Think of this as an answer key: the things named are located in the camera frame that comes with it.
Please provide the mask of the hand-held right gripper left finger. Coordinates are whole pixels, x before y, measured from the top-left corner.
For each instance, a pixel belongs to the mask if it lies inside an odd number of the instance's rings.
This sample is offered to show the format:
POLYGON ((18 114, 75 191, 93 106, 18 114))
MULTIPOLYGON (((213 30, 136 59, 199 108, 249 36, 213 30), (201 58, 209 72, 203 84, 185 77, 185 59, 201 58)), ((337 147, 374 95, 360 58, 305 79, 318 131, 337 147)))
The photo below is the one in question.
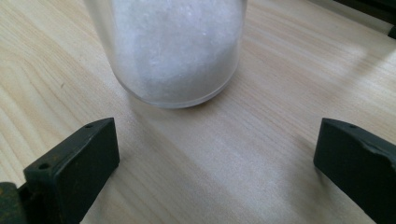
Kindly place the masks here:
POLYGON ((23 170, 28 220, 79 224, 119 163, 113 118, 81 127, 23 170))

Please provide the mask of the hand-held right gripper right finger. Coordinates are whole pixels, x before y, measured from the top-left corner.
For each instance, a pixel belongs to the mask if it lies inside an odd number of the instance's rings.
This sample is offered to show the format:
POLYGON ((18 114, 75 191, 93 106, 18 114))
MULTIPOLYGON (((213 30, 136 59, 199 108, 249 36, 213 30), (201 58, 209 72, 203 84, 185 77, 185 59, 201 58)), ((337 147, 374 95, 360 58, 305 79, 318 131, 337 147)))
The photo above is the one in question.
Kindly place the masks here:
POLYGON ((396 145, 356 125, 324 119, 314 164, 376 224, 396 224, 396 145))

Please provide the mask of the glass jar of white powder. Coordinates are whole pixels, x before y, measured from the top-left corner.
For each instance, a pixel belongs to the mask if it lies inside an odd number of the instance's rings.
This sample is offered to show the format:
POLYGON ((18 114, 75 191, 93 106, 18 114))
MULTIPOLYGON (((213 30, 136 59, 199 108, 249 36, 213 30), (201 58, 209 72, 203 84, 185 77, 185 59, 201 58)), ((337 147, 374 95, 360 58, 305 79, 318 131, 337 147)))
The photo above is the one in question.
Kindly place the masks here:
POLYGON ((248 0, 83 0, 110 67, 135 98, 201 104, 239 61, 248 0))

